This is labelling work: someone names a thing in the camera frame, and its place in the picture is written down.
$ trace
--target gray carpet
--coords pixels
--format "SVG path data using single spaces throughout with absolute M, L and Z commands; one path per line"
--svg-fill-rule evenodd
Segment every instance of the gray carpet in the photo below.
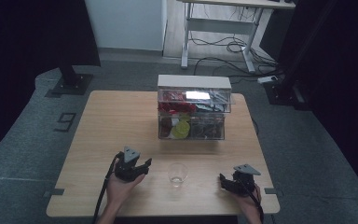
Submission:
M 84 96 L 45 94 L 60 78 L 58 70 L 40 75 L 29 104 L 0 143 L 0 223 L 90 223 L 91 218 L 52 218 L 46 215 L 48 193 L 54 188 L 77 124 L 94 90 L 156 91 L 158 74 L 192 75 L 194 66 L 179 63 L 102 61 L 102 67 L 76 66 L 78 73 L 94 75 Z M 201 66 L 209 76 L 214 66 Z M 230 69 L 217 76 L 234 75 Z M 257 123 L 258 138 L 281 212 L 266 215 L 265 223 L 358 223 L 358 177 L 321 123 L 308 111 L 270 105 L 264 89 L 240 77 L 231 81 L 242 93 Z M 76 113 L 68 132 L 57 122 L 62 113 Z M 215 218 L 237 223 L 232 217 Z M 122 223 L 212 223 L 213 218 L 122 219 Z

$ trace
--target black stand base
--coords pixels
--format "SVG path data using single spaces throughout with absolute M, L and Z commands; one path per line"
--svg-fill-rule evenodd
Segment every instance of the black stand base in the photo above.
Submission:
M 90 74 L 76 74 L 77 82 L 75 85 L 65 84 L 65 81 L 62 78 L 57 82 L 57 85 L 54 89 L 49 90 L 46 93 L 46 97 L 49 98 L 60 98 L 63 94 L 68 95 L 84 95 L 87 90 L 87 87 L 91 83 L 92 75 Z
M 293 85 L 289 91 L 280 82 L 267 82 L 263 86 L 271 105 L 291 105 L 296 110 L 310 110 L 298 84 Z

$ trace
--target black fabric backdrop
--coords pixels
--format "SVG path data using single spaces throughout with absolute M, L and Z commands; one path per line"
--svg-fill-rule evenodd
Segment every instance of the black fabric backdrop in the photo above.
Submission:
M 358 2 L 298 1 L 279 60 L 290 71 L 286 83 L 305 86 L 311 110 L 358 174 Z
M 0 141 L 59 59 L 100 65 L 84 1 L 0 0 Z

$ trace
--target wooden table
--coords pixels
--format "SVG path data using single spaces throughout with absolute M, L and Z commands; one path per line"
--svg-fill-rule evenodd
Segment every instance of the wooden table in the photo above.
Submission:
M 119 217 L 236 215 L 241 211 L 229 193 L 220 189 L 221 173 L 232 179 L 233 166 L 248 163 L 261 173 L 265 213 L 280 210 L 269 170 L 255 134 L 245 99 L 233 94 L 235 104 L 226 118 L 226 140 L 183 141 L 158 139 L 157 93 L 152 91 L 93 91 L 79 122 L 62 167 L 47 214 L 51 217 L 90 217 L 104 176 L 124 146 L 138 150 L 137 165 L 152 158 L 149 174 L 126 201 Z M 185 164 L 189 174 L 184 185 L 174 188 L 168 166 Z M 106 205 L 105 197 L 100 212 Z
M 274 2 L 269 0 L 177 0 L 187 3 L 186 12 L 186 24 L 185 24 L 185 41 L 182 46 L 182 61 L 181 67 L 187 68 L 188 60 L 188 33 L 189 31 L 202 31 L 224 34 L 238 34 L 248 35 L 249 39 L 246 42 L 246 47 L 241 47 L 242 55 L 246 62 L 248 71 L 250 73 L 255 72 L 255 67 L 250 55 L 250 49 L 252 47 L 253 40 L 255 39 L 255 32 L 257 31 L 258 24 L 260 22 L 261 15 L 264 8 L 275 9 L 294 9 L 296 5 L 291 3 L 285 3 L 283 0 L 280 2 Z M 193 4 L 212 4 L 223 6 L 236 6 L 236 7 L 255 7 L 255 18 L 253 21 L 220 21 L 210 19 L 192 18 L 191 8 Z

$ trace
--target transparent storage bin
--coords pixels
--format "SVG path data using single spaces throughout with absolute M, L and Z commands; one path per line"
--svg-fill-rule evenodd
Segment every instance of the transparent storage bin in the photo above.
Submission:
M 224 114 L 158 115 L 158 138 L 177 140 L 224 140 Z
M 224 140 L 228 77 L 158 76 L 158 138 Z

